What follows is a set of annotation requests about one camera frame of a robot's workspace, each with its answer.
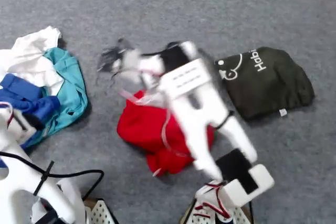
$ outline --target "pile of clothes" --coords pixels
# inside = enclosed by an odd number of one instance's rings
[[[39,125],[19,143],[23,149],[67,127],[87,107],[78,60],[57,47],[60,38],[60,31],[49,26],[0,50],[0,102],[11,103]]]

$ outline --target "printed logo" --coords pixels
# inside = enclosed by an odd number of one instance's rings
[[[241,63],[242,61],[243,61],[243,55],[240,54],[239,63],[234,69],[230,69],[229,71],[219,70],[219,74],[221,75],[222,78],[224,78],[225,80],[228,80],[228,81],[232,81],[232,80],[236,79],[238,77],[237,70],[240,67],[240,65],[242,65],[242,63]]]
[[[259,54],[258,54],[257,50],[252,50],[251,52],[252,52],[251,59],[254,60],[254,62],[256,63],[254,65],[254,67],[258,69],[258,72],[266,69],[266,67],[262,66],[264,63],[263,63],[262,59],[259,57]]]

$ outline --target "white cloth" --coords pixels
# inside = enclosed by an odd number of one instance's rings
[[[57,47],[60,37],[57,28],[48,26],[17,38],[11,49],[0,50],[0,80],[12,73],[38,87],[46,86],[50,95],[57,95],[64,79],[43,54],[47,49]]]

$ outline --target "black strap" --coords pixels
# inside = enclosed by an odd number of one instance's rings
[[[47,168],[47,170],[46,170],[46,172],[42,174],[41,181],[40,181],[40,183],[38,184],[38,186],[36,187],[35,192],[33,193],[34,196],[36,196],[36,195],[38,194],[38,192],[40,191],[40,189],[41,189],[43,183],[44,183],[44,182],[47,180],[47,178],[49,177],[49,175],[50,175],[50,170],[51,170],[52,166],[54,165],[54,163],[55,163],[54,161],[51,161],[50,164],[49,164],[49,166],[48,166],[48,168]]]
[[[235,112],[233,110],[230,110],[229,113],[228,113],[228,115],[227,115],[227,117],[225,117],[225,119],[223,120],[223,122],[219,126],[215,127],[215,129],[219,130],[227,122],[227,120],[229,119],[229,117],[233,116],[234,114],[235,114]]]

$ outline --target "perforated plate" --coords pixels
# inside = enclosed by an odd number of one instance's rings
[[[98,200],[91,212],[92,224],[116,224],[103,200]]]
[[[250,224],[250,221],[244,214],[243,210],[240,207],[236,207],[235,209],[232,209],[232,211],[229,213],[232,216],[232,219],[225,219],[222,216],[218,216],[218,219],[222,221],[223,223],[232,223],[232,224]]]

